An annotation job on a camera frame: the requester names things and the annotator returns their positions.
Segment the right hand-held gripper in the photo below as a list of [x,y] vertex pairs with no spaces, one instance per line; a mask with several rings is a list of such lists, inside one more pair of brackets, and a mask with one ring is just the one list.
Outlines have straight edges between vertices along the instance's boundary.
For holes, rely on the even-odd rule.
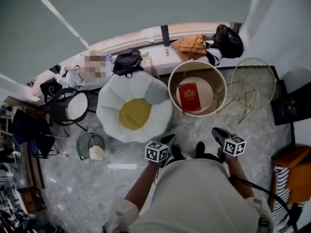
[[225,161],[225,154],[237,157],[244,153],[246,140],[238,137],[236,134],[229,134],[227,136],[226,130],[214,127],[212,128],[212,135],[220,145],[217,155],[221,162]]

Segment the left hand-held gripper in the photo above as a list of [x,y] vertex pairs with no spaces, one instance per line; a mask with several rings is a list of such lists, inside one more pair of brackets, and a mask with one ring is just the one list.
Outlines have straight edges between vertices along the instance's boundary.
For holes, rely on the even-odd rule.
[[171,147],[176,141],[176,134],[170,134],[157,141],[149,141],[145,146],[145,159],[153,163],[160,163],[164,167],[171,156]]

